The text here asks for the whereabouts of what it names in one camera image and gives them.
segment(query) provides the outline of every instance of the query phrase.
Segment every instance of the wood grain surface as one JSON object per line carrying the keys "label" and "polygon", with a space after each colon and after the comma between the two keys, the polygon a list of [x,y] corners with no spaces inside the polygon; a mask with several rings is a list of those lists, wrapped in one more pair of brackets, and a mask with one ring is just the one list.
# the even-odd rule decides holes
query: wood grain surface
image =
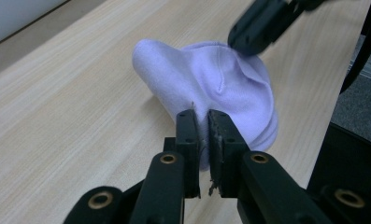
{"label": "wood grain surface", "polygon": [[[370,1],[303,15],[261,57],[278,139],[268,150],[307,185]],[[142,38],[226,41],[248,0],[72,0],[0,44],[0,223],[62,223],[89,189],[145,177],[175,125],[136,75]],[[186,201],[186,223],[240,223],[235,200]]]}

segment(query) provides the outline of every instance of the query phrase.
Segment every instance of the wooden table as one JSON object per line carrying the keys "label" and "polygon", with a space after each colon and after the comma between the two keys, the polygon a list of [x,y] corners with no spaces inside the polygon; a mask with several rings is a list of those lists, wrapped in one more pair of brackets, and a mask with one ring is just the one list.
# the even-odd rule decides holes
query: wooden table
{"label": "wooden table", "polygon": [[[249,0],[72,0],[0,44],[0,223],[61,223],[89,189],[145,177],[174,122],[136,75],[135,43],[224,42]],[[278,139],[268,150],[307,185],[369,7],[334,1],[261,57]],[[235,200],[186,201],[186,223],[239,223]]]}

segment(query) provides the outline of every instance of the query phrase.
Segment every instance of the white wall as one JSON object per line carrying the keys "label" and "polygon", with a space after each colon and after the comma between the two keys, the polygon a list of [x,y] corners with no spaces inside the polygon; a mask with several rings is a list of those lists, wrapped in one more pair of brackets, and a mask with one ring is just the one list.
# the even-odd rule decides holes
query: white wall
{"label": "white wall", "polygon": [[0,0],[0,40],[65,0]]}

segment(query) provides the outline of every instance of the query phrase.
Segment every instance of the black cable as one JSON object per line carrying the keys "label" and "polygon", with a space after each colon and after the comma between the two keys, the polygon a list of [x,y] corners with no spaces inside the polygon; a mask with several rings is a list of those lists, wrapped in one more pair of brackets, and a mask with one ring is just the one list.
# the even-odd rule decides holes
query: black cable
{"label": "black cable", "polygon": [[368,33],[366,34],[363,45],[361,46],[360,52],[358,53],[353,66],[351,67],[348,75],[343,82],[342,89],[340,93],[348,89],[348,87],[354,82],[357,76],[360,75],[369,56],[371,55],[371,26],[369,27]]}

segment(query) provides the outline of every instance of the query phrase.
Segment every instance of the lavender sock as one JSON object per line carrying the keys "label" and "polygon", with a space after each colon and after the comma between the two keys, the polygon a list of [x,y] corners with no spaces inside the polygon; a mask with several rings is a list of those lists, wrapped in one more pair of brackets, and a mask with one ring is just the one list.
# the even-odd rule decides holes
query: lavender sock
{"label": "lavender sock", "polygon": [[156,40],[141,40],[133,67],[161,101],[171,118],[193,108],[201,135],[200,169],[208,168],[209,109],[231,116],[251,150],[266,150],[276,139],[278,117],[264,63],[244,57],[219,42],[174,49]]}

